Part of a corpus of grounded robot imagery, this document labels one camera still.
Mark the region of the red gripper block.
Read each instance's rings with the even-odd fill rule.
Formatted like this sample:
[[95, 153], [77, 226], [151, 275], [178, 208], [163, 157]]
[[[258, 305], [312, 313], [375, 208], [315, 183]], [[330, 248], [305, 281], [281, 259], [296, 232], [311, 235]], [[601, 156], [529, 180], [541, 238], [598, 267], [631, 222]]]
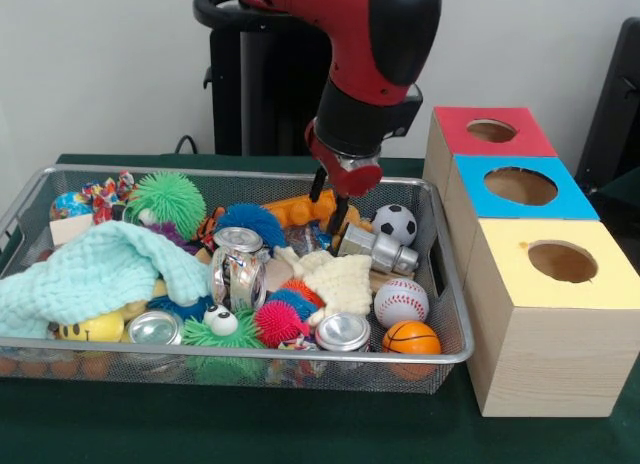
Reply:
[[362, 197], [372, 190], [383, 176], [379, 165], [380, 154], [354, 157], [340, 154], [323, 143], [315, 132], [313, 119], [305, 130], [305, 139], [311, 155], [320, 167], [317, 169], [309, 192], [309, 199], [316, 203], [324, 189], [325, 181], [333, 187], [336, 209], [327, 224], [328, 234], [338, 234], [349, 209], [348, 197]]

